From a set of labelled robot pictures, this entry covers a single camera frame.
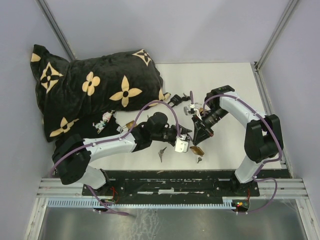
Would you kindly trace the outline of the brass padlock long shackle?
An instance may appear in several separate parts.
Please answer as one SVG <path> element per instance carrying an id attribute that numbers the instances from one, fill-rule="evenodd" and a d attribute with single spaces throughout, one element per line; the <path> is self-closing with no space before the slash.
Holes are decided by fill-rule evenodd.
<path id="1" fill-rule="evenodd" d="M 189 149 L 192 151 L 193 154 L 198 156 L 203 156 L 205 154 L 199 146 L 191 146 Z"/>

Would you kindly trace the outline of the small padlock keys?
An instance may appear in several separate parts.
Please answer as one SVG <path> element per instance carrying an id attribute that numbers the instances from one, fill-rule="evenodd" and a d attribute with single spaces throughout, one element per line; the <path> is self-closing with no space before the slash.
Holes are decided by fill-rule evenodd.
<path id="1" fill-rule="evenodd" d="M 159 159 L 160 159 L 160 162 L 162 163 L 163 162 L 163 154 L 165 152 L 165 150 L 167 149 L 167 147 L 161 149 L 159 152 L 158 152 L 158 156 L 159 156 Z"/>

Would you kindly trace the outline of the black padlock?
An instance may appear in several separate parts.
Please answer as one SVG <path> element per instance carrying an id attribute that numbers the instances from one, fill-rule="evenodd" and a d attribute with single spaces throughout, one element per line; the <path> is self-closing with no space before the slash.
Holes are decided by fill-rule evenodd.
<path id="1" fill-rule="evenodd" d="M 174 96 L 172 96 L 170 98 L 170 101 L 168 102 L 168 105 L 173 108 L 173 107 L 176 107 L 179 104 L 181 104 L 182 101 L 183 101 L 182 98 L 179 95 L 175 94 Z"/>

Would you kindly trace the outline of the black padlock keys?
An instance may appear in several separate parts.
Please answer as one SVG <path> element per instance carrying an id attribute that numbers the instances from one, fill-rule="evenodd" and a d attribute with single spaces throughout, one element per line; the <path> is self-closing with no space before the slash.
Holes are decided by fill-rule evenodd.
<path id="1" fill-rule="evenodd" d="M 189 95 L 186 95 L 185 93 L 183 93 L 181 99 L 183 102 L 191 101 L 191 97 Z"/>

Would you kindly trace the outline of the large brass padlock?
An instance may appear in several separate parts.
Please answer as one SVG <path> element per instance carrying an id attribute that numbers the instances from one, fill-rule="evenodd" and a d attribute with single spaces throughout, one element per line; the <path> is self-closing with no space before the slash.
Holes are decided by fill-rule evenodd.
<path id="1" fill-rule="evenodd" d="M 121 126 L 120 129 L 119 129 L 119 132 L 123 132 L 123 131 L 128 131 L 131 129 L 131 127 L 136 127 L 137 124 L 135 123 L 134 120 L 126 123 L 124 126 Z"/>

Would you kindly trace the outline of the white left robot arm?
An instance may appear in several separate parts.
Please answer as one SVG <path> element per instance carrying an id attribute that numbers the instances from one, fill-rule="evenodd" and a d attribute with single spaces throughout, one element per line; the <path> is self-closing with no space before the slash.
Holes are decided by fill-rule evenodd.
<path id="1" fill-rule="evenodd" d="M 101 138 L 70 136 L 55 150 L 52 160 L 63 185 L 81 183 L 90 186 L 99 195 L 111 189 L 107 174 L 90 166 L 103 157 L 133 153 L 151 146 L 154 141 L 169 143 L 178 153 L 188 151 L 191 130 L 182 125 L 169 125 L 167 116 L 156 112 L 147 121 L 135 126 L 131 132 L 123 132 Z"/>

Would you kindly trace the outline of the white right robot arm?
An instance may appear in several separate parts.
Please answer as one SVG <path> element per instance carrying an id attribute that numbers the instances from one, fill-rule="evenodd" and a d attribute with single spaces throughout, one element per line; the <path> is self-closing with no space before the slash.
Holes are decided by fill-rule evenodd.
<path id="1" fill-rule="evenodd" d="M 245 157 L 234 171 L 235 180 L 229 183 L 231 193 L 236 196 L 247 191 L 247 183 L 256 178 L 265 164 L 282 158 L 284 144 L 279 117 L 258 112 L 229 85 L 211 90 L 203 105 L 191 102 L 184 111 L 192 115 L 192 143 L 195 146 L 212 137 L 212 127 L 227 114 L 245 128 Z"/>

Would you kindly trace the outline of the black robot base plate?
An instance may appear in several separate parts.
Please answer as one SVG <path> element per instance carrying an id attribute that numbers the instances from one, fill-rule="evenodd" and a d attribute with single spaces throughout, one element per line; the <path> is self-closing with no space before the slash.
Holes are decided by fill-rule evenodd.
<path id="1" fill-rule="evenodd" d="M 254 181 L 240 184 L 232 170 L 108 170 L 95 193 L 118 204 L 220 204 L 224 197 L 260 196 Z"/>

